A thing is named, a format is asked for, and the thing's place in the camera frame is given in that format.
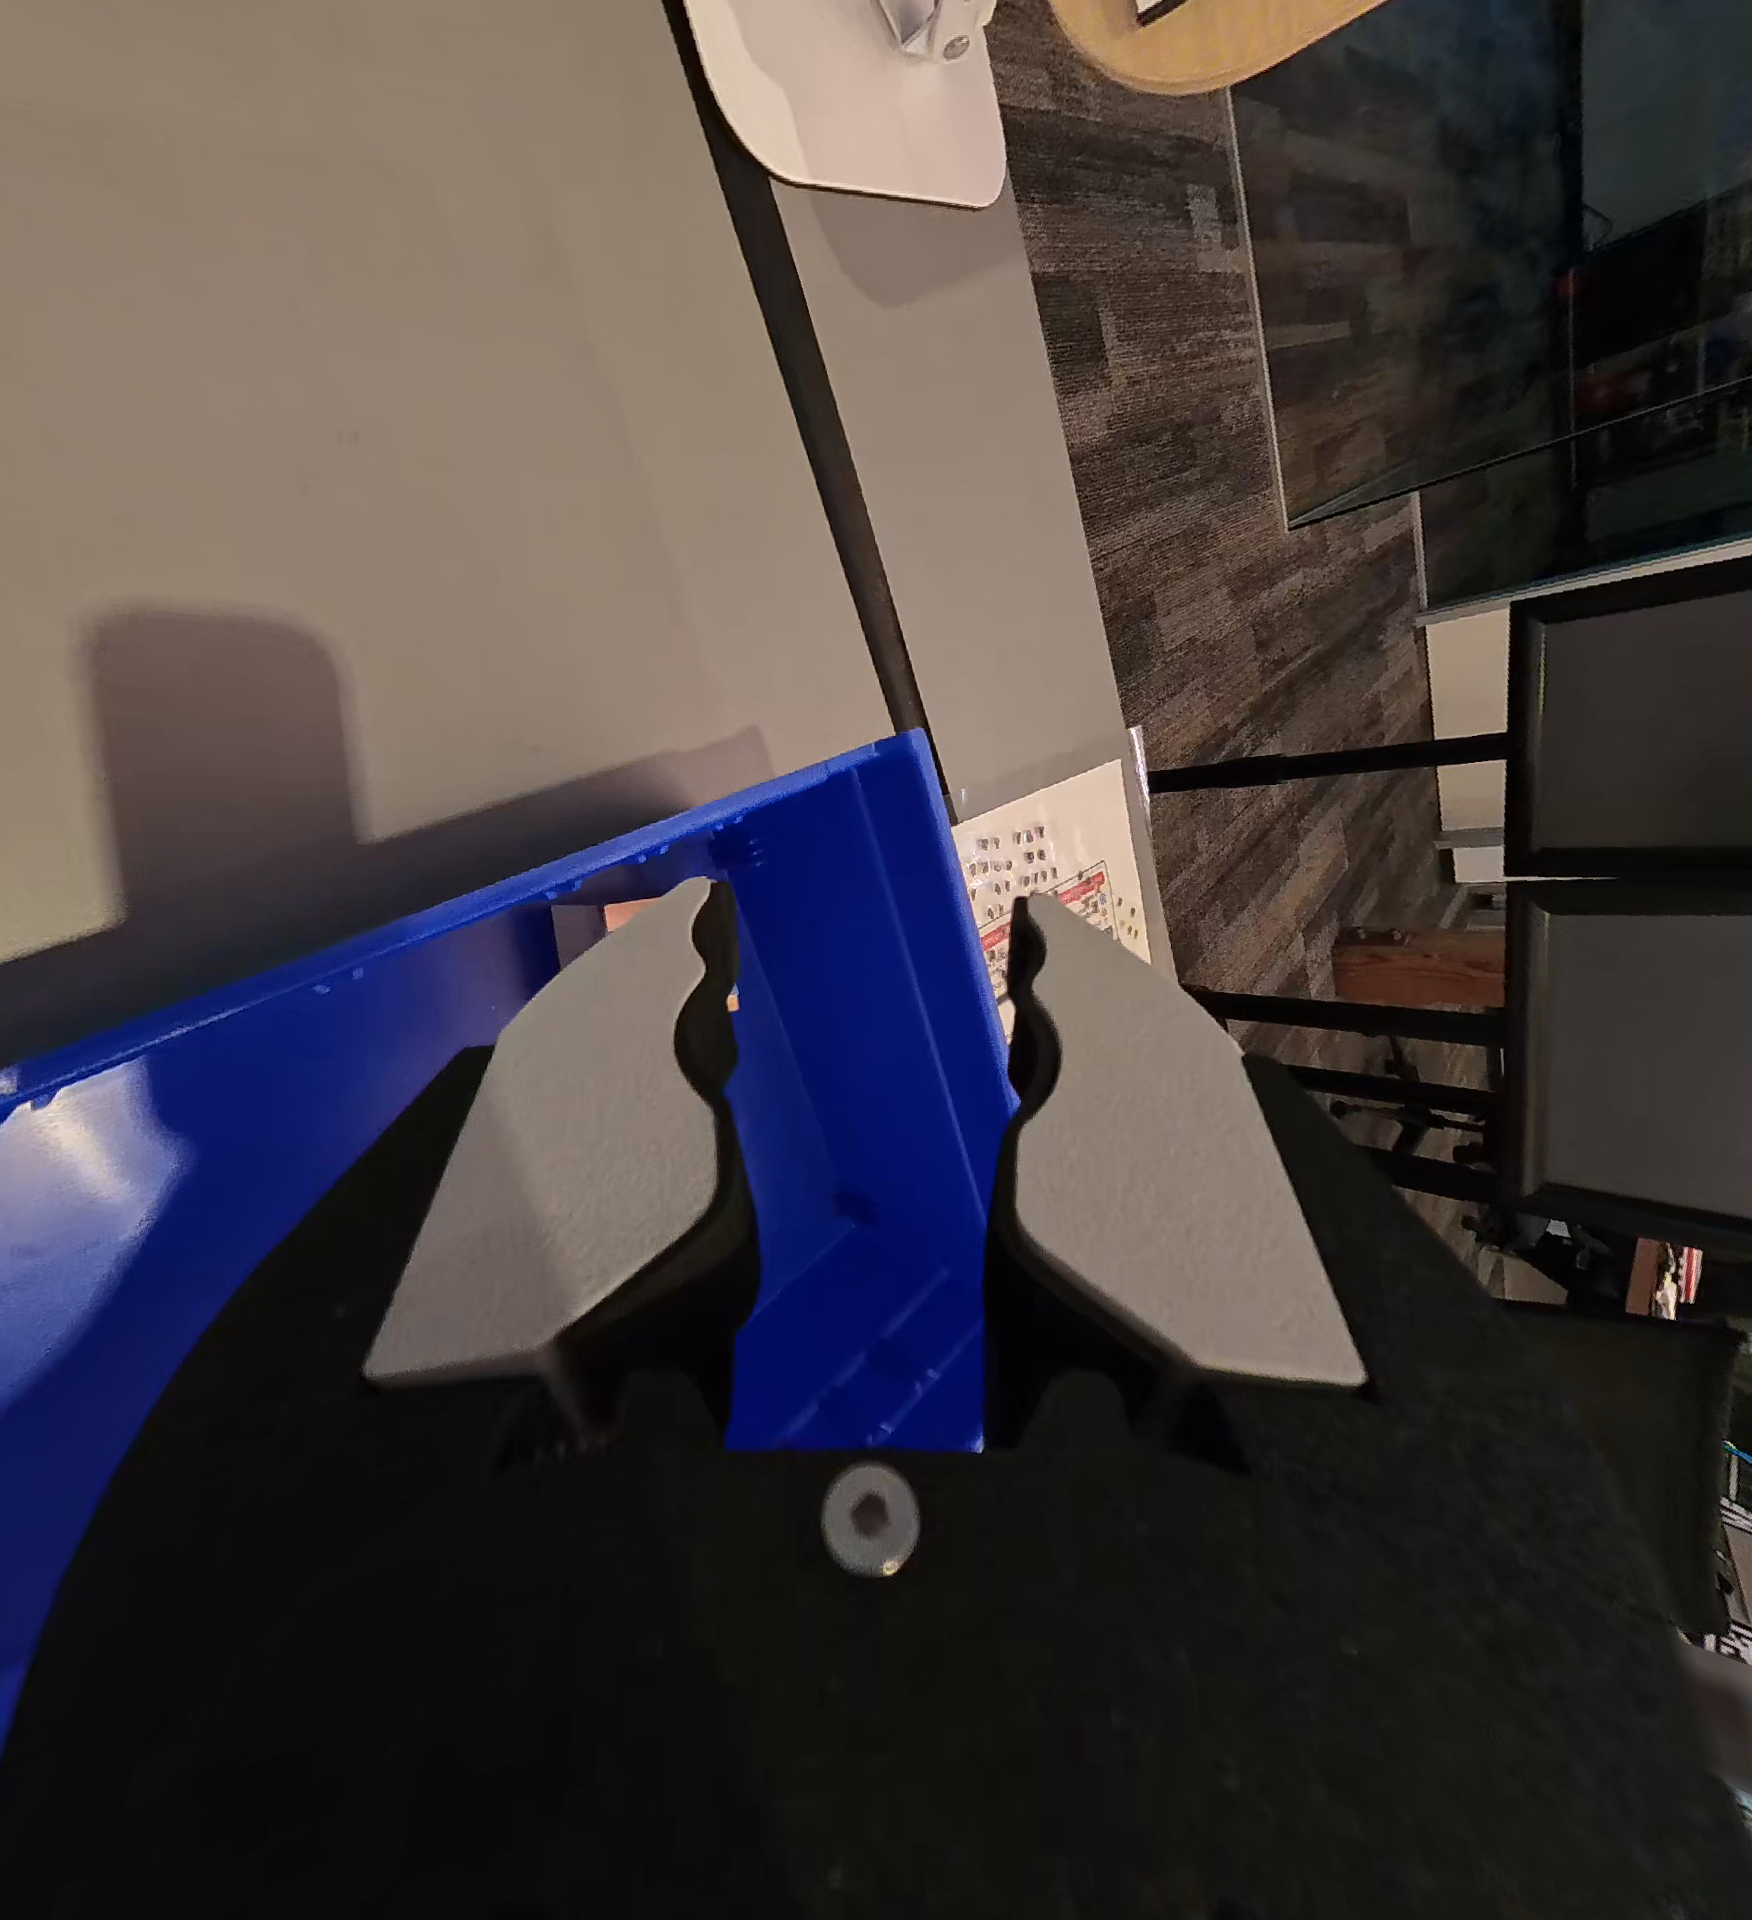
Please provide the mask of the round wooden tabletop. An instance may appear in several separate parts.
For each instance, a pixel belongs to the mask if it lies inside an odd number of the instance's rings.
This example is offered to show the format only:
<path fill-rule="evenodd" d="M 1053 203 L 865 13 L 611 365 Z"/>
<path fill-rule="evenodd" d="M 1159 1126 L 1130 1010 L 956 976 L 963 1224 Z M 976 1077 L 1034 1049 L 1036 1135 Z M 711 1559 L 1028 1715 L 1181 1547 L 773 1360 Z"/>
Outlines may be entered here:
<path fill-rule="evenodd" d="M 1321 45 L 1379 4 L 1048 4 L 1059 34 L 1106 83 L 1190 98 Z"/>

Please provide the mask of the wooden cube with blue tape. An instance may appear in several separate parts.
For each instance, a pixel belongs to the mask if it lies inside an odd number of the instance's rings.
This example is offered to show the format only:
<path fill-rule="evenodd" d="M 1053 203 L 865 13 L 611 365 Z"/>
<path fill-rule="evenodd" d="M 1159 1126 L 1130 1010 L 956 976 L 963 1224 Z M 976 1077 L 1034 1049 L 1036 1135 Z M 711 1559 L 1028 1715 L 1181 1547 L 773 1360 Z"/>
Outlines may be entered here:
<path fill-rule="evenodd" d="M 575 904 L 561 898 L 551 904 L 551 942 L 556 942 L 556 971 L 575 964 L 586 952 L 597 948 L 611 939 L 622 927 L 646 914 L 652 898 L 611 898 L 611 904 Z"/>

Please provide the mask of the black framed grey panel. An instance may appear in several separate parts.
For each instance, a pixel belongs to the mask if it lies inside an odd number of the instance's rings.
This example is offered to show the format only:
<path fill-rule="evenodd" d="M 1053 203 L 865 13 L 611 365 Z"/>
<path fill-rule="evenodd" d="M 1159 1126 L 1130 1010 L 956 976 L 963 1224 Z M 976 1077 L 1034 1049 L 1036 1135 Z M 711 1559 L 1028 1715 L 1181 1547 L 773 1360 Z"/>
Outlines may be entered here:
<path fill-rule="evenodd" d="M 1752 557 L 1519 599 L 1507 663 L 1507 878 L 1752 878 Z"/>
<path fill-rule="evenodd" d="M 1752 881 L 1507 894 L 1518 1212 L 1752 1260 Z"/>

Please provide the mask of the white monitor stand base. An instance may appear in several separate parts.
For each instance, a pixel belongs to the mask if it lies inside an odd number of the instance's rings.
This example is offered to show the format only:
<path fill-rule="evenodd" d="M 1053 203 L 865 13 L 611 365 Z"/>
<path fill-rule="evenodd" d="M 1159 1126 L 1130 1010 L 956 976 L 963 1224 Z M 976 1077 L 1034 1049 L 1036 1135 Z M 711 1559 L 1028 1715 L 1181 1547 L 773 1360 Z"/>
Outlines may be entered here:
<path fill-rule="evenodd" d="M 687 4 L 705 85 L 773 179 L 865 199 L 995 207 L 1003 121 L 995 4 Z"/>

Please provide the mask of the blue plastic bin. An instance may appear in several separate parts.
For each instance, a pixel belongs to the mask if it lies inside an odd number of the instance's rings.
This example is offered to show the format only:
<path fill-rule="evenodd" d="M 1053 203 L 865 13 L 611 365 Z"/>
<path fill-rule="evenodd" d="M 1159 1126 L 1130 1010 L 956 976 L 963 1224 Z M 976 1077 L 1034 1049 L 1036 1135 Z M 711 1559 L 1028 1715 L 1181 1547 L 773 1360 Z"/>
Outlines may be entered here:
<path fill-rule="evenodd" d="M 892 737 L 0 1063 L 0 1751 L 145 1418 L 253 1270 L 560 969 L 556 909 L 729 883 L 760 1308 L 746 1448 L 980 1448 L 1011 1088 L 929 748 Z"/>

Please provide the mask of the instruction sheet in plastic bag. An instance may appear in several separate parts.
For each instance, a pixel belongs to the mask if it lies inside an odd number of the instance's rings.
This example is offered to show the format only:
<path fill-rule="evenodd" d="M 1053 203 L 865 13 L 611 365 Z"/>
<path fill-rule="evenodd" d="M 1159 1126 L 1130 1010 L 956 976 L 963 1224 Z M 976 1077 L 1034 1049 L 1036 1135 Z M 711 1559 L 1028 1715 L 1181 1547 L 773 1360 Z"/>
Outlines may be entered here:
<path fill-rule="evenodd" d="M 1148 773 L 1145 734 L 1126 729 L 1113 754 L 954 823 L 956 870 L 1003 1040 L 1012 1035 L 1007 948 L 1016 898 L 1056 897 L 1082 922 L 1172 978 Z"/>

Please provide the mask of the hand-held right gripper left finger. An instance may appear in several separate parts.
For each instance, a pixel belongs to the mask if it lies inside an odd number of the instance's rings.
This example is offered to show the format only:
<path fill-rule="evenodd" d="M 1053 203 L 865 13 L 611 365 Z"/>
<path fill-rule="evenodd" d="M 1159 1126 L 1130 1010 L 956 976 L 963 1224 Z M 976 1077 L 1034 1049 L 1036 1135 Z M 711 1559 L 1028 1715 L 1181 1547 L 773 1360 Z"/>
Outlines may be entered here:
<path fill-rule="evenodd" d="M 611 1426 L 687 1377 L 723 1438 L 760 1233 L 729 1101 L 739 909 L 688 878 L 502 1027 L 364 1360 L 372 1387 L 536 1384 Z"/>

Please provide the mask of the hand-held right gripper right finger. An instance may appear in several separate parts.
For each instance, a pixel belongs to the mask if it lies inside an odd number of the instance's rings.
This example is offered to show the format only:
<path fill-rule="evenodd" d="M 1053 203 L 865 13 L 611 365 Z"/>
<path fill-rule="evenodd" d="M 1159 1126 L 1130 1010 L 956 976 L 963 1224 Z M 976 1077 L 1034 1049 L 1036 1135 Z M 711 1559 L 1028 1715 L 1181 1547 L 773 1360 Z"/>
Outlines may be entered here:
<path fill-rule="evenodd" d="M 983 1445 L 1065 1373 L 1162 1448 L 1224 1448 L 1215 1384 L 1361 1393 L 1370 1372 L 1246 1056 L 1056 897 L 1007 942 L 1016 1104 L 983 1235 Z"/>

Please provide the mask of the dark glass panel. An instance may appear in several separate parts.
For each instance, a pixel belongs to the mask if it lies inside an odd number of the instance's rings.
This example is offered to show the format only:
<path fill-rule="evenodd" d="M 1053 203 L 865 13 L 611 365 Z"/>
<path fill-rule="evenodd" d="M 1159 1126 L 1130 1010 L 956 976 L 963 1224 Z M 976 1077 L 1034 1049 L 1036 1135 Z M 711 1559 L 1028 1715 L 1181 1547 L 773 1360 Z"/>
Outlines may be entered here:
<path fill-rule="evenodd" d="M 1381 4 L 1230 121 L 1294 524 L 1752 534 L 1752 4 Z"/>

